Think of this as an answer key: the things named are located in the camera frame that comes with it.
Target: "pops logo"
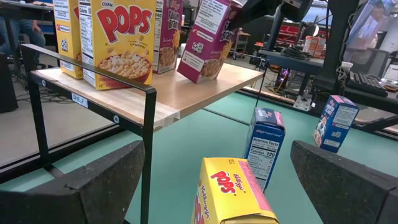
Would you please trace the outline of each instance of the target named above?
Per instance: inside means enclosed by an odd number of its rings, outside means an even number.
[[[153,12],[141,9],[139,6],[117,6],[112,9],[100,9],[97,12],[98,19],[105,31],[109,43],[118,41],[115,32],[120,34],[136,35],[147,34],[150,31],[150,19]]]
[[[225,171],[219,171],[218,173],[214,174],[211,176],[212,179],[217,178],[217,183],[219,186],[221,186],[220,190],[223,193],[233,193],[235,194],[235,188],[234,188],[234,183],[232,183],[231,178],[229,177],[229,174]]]

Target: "green floor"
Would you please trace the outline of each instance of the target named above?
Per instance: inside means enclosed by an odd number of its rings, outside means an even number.
[[[249,122],[255,99],[234,93],[208,108]],[[322,223],[295,174],[290,147],[299,139],[313,144],[312,132],[318,119],[280,106],[260,102],[259,106],[282,112],[286,137],[266,197],[281,223]],[[152,162],[149,223],[190,222],[193,198],[203,157],[241,157],[248,127],[200,110],[156,132]],[[76,152],[54,165],[70,172],[135,139],[128,132],[118,134]],[[398,177],[398,144],[395,141],[352,129],[339,155]],[[23,191],[52,179],[37,170],[0,185],[2,190]],[[139,223],[141,187],[134,195],[126,220]]]

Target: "screw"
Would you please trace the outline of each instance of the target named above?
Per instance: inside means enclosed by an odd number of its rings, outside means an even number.
[[[119,117],[117,115],[113,116],[113,122],[115,124],[119,124],[120,120],[119,120]]]

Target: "cereal box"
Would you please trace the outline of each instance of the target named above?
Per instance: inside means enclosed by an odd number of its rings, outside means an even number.
[[[313,53],[313,57],[320,58],[322,56],[323,48],[325,47],[326,44],[326,39],[321,37],[317,38],[318,38],[318,44]]]
[[[78,0],[54,0],[54,18],[58,40],[58,52],[81,61],[79,2]],[[61,70],[74,78],[83,78],[83,70],[68,62],[60,61]]]
[[[338,152],[358,111],[358,107],[351,100],[331,95],[313,132],[317,146],[330,152]]]
[[[83,61],[145,84],[152,81],[156,1],[80,0]],[[97,90],[125,87],[83,70]]]
[[[278,224],[245,159],[204,158],[191,224]]]
[[[282,114],[267,108],[255,108],[244,158],[252,167],[262,191],[271,179],[284,138]]]
[[[175,69],[180,46],[183,0],[157,0],[154,73]]]
[[[318,45],[318,38],[306,36],[303,51],[313,56]]]
[[[234,0],[203,0],[178,72],[195,83],[213,80],[227,58],[236,29],[231,20],[242,5]]]

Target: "black stand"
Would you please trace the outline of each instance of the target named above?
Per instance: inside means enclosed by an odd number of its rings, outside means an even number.
[[[141,223],[147,224],[148,215],[149,215],[150,172],[151,172],[151,162],[152,162],[152,140],[154,133],[156,89],[149,85],[139,83],[135,80],[130,80],[126,77],[121,77],[106,70],[94,67],[92,65],[88,65],[86,63],[79,62],[75,59],[68,58],[66,56],[54,53],[50,50],[46,50],[38,46],[34,46],[31,44],[27,45],[24,44],[21,46],[21,49],[24,58],[25,70],[28,77],[30,100],[32,103],[37,140],[39,143],[39,152],[40,152],[39,161],[42,167],[44,167],[47,170],[54,171],[51,163],[54,162],[55,160],[49,154],[49,147],[47,145],[47,136],[44,126],[44,118],[43,118],[42,105],[40,101],[39,87],[40,86],[46,87],[49,90],[59,93],[70,100],[72,100],[72,92],[52,82],[44,80],[40,76],[35,75],[35,73],[32,73],[32,71],[36,70],[35,63],[33,60],[36,52],[49,55],[56,59],[63,60],[65,62],[89,70],[91,72],[108,77],[112,80],[119,81],[123,84],[136,88],[145,93],[146,97],[145,97],[143,125],[137,123],[136,121],[127,119],[120,114],[117,114],[107,109],[106,107],[99,105],[97,102],[91,101],[90,99],[86,100],[87,100],[87,109],[120,125],[126,130],[129,130],[139,136],[142,136],[143,138],[146,156],[145,156],[144,168],[142,170]],[[57,176],[59,172],[55,170],[55,172],[50,172],[50,173],[53,174],[54,176]]]
[[[265,50],[268,51],[274,50],[275,43],[279,35],[279,30],[280,27],[282,26],[283,21],[284,17],[280,11],[280,7],[278,7],[275,12],[274,22],[272,23],[272,28],[271,28],[271,35],[269,36]]]
[[[330,0],[328,2],[333,15],[331,22],[330,38],[326,44],[326,55],[322,69],[314,80],[314,88],[338,94],[337,71],[342,70],[341,62],[346,50],[346,40],[351,30],[355,12],[360,6],[359,0]]]

